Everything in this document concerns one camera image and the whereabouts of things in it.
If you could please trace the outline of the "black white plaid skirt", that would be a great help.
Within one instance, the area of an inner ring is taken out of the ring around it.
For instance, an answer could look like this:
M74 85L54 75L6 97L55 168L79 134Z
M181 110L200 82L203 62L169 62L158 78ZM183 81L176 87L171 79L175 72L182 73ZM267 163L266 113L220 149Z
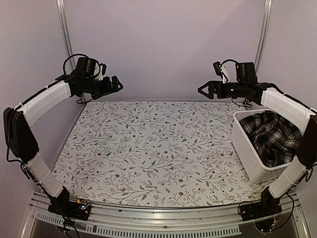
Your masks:
M239 123L265 166L293 161L302 139L293 123L273 111L247 116Z

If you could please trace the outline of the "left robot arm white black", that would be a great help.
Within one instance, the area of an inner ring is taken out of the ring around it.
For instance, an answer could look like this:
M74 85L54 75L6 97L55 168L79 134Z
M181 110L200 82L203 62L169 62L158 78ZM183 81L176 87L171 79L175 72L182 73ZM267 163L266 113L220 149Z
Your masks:
M15 156L15 159L7 161L18 162L48 196L56 198L54 206L63 215L72 213L73 203L66 199L69 196L67 189L53 176L42 159L31 128L44 114L73 96L90 94L91 99L96 100L123 89L117 76L105 75L105 64L85 54L75 56L78 58L77 64L70 74L64 72L18 106L8 107L3 112L7 152Z

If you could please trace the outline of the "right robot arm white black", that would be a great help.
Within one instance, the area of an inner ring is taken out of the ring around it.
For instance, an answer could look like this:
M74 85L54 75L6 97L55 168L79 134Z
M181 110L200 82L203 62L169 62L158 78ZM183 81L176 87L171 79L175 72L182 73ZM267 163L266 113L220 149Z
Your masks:
M271 83L259 83L253 62L236 62L236 82L229 81L223 63L213 64L220 81L208 81L198 88L198 92L209 99L246 98L259 106L273 110L293 123L304 133L296 156L276 181L261 193L261 201L256 206L260 216L267 216L280 198L313 168L317 161L317 112L300 101L283 93Z

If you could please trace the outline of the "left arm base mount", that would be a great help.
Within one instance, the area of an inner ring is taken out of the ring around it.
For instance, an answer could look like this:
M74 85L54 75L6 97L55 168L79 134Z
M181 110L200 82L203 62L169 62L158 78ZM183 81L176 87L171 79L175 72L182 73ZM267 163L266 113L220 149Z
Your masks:
M87 221L91 212L91 204L84 199L71 201L67 198L62 201L50 197L48 211L68 218Z

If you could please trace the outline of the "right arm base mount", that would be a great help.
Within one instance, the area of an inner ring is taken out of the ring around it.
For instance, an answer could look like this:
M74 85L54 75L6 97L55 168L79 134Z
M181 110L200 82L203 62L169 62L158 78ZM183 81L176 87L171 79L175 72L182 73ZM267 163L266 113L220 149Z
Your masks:
M280 199L259 202L243 201L238 205L237 212L243 221L249 221L278 214L282 212L282 208Z

